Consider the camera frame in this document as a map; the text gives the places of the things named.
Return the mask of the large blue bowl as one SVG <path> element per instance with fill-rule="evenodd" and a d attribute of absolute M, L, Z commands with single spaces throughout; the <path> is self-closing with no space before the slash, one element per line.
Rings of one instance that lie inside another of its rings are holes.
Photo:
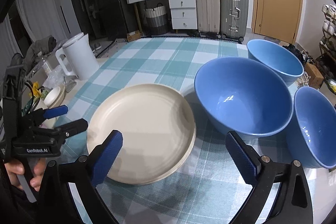
<path fill-rule="evenodd" d="M 266 65 L 243 57 L 222 57 L 202 65 L 195 94 L 210 122 L 222 134 L 242 139 L 280 133 L 293 116 L 293 100 L 284 80 Z"/>

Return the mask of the blue bowl back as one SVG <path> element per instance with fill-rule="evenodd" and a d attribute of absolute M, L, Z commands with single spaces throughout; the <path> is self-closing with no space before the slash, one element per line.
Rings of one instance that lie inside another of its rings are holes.
<path fill-rule="evenodd" d="M 291 86 L 304 73 L 299 59 L 286 48 L 263 39 L 252 39 L 247 43 L 248 57 L 256 60 L 274 72 Z"/>

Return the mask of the beige bowls on side table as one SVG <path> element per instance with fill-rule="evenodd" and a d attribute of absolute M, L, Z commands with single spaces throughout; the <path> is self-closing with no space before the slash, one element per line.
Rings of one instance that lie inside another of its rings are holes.
<path fill-rule="evenodd" d="M 61 105 L 65 97 L 65 86 L 60 85 L 53 88 L 45 97 L 44 103 L 48 108 L 54 108 Z"/>

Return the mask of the teal plaid tablecloth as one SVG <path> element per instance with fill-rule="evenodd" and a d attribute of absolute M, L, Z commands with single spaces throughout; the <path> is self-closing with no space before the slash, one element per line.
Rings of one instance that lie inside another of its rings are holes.
<path fill-rule="evenodd" d="M 275 118 L 284 114 L 280 95 L 266 97 L 276 73 L 251 60 L 236 44 L 189 38 L 141 39 L 121 48 L 77 91 L 57 125 L 91 120 L 112 94 L 131 87 L 110 107 L 106 121 L 123 135 L 117 169 L 98 192 L 119 223 L 228 223 L 250 191 L 226 146 L 194 93 L 198 70 L 211 60 L 227 62 L 233 76 L 220 74 L 220 88 L 234 87 L 224 103 L 243 88 L 260 96 L 251 114 L 237 111 L 237 132 L 257 151 L 290 162 L 285 135 Z"/>

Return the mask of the white electric kettle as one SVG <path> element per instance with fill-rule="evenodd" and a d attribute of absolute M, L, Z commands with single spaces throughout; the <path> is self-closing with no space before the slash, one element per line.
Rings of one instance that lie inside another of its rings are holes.
<path fill-rule="evenodd" d="M 88 34 L 83 32 L 67 40 L 55 52 L 55 57 L 66 76 L 76 76 L 80 81 L 88 80 L 100 67 L 90 48 Z"/>

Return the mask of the brown cardboard box by rack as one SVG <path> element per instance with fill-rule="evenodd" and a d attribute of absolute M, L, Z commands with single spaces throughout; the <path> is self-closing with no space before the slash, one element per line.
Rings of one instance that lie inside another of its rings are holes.
<path fill-rule="evenodd" d="M 309 76 L 309 86 L 315 89 L 320 89 L 324 81 L 324 77 L 317 67 L 313 64 L 306 63 L 305 71 Z"/>

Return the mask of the small cardboard box on floor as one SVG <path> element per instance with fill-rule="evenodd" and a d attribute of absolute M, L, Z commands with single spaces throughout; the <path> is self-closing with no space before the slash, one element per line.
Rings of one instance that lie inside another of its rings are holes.
<path fill-rule="evenodd" d="M 136 30 L 134 32 L 128 33 L 126 38 L 128 42 L 133 42 L 141 38 L 141 33 L 139 32 L 139 30 Z"/>

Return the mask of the bamboo shoe rack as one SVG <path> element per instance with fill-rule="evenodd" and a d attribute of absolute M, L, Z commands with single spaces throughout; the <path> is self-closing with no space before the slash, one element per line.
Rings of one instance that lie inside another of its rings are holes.
<path fill-rule="evenodd" d="M 317 64 L 327 80 L 335 80 L 335 5 L 322 5 L 324 21 L 319 42 L 320 57 Z"/>

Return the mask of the woven laundry basket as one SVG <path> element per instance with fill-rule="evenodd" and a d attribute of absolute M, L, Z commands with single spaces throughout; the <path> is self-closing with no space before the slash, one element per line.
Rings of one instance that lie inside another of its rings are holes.
<path fill-rule="evenodd" d="M 167 10 L 162 3 L 154 8 L 145 8 L 144 15 L 151 36 L 163 35 L 169 32 Z"/>

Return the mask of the silver suitcase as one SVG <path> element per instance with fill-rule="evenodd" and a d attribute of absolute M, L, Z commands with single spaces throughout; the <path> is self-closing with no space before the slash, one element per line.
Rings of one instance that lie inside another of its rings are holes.
<path fill-rule="evenodd" d="M 222 37 L 244 41 L 247 30 L 249 0 L 220 0 L 220 33 Z"/>

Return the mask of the beige suitcase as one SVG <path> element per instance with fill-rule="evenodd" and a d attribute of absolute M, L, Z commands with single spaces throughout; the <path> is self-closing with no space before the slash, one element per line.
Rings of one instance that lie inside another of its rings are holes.
<path fill-rule="evenodd" d="M 221 0 L 196 0 L 198 31 L 201 33 L 220 33 Z"/>

